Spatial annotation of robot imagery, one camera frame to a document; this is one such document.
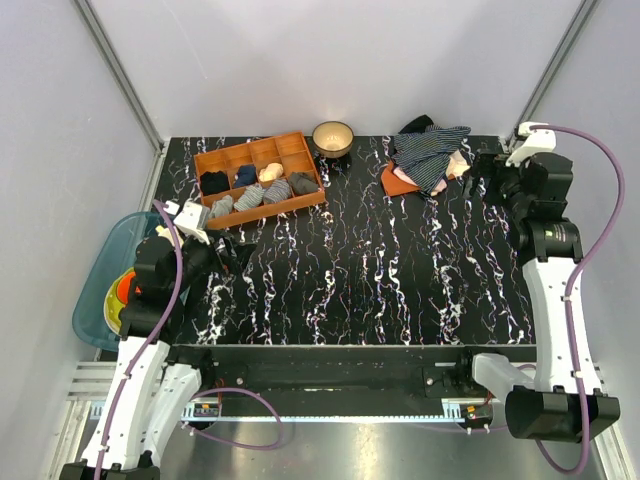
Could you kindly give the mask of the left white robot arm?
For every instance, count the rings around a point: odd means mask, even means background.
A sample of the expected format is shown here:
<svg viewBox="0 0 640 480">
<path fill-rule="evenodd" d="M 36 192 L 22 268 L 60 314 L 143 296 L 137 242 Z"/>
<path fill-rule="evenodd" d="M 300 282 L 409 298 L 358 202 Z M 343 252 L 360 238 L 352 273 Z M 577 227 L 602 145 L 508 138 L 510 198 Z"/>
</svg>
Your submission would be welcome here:
<svg viewBox="0 0 640 480">
<path fill-rule="evenodd" d="M 216 372 L 206 353 L 176 347 L 174 327 L 208 276 L 241 274 L 256 249 L 226 232 L 207 242 L 172 242 L 160 235 L 137 247 L 127 302 L 119 313 L 116 370 L 96 430 L 63 479 L 158 479 L 173 428 L 193 395 L 208 394 Z"/>
</svg>

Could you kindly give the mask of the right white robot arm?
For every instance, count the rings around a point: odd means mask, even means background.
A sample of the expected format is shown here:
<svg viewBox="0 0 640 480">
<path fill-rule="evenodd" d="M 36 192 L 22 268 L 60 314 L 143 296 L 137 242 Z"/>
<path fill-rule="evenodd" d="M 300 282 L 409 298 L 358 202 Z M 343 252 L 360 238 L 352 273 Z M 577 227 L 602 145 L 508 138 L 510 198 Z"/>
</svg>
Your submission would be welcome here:
<svg viewBox="0 0 640 480">
<path fill-rule="evenodd" d="M 465 194 L 486 180 L 486 203 L 509 216 L 509 236 L 526 282 L 536 335 L 536 371 L 529 376 L 503 354 L 475 354 L 454 371 L 466 396 L 487 389 L 505 406 L 518 439 L 579 443 L 620 417 L 617 398 L 603 393 L 591 360 L 581 303 L 583 260 L 578 227 L 565 217 L 571 160 L 550 152 L 521 163 L 480 150 Z"/>
</svg>

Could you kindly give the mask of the blue striped underwear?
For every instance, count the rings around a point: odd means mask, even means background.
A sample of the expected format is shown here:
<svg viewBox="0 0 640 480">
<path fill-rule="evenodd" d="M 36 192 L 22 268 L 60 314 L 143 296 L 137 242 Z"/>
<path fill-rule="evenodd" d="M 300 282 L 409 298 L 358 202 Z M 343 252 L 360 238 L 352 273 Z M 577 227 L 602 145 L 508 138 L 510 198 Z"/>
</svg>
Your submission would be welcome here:
<svg viewBox="0 0 640 480">
<path fill-rule="evenodd" d="M 470 132 L 467 126 L 430 125 L 422 133 L 398 134 L 392 159 L 423 192 L 430 193 L 444 178 L 450 156 Z"/>
</svg>

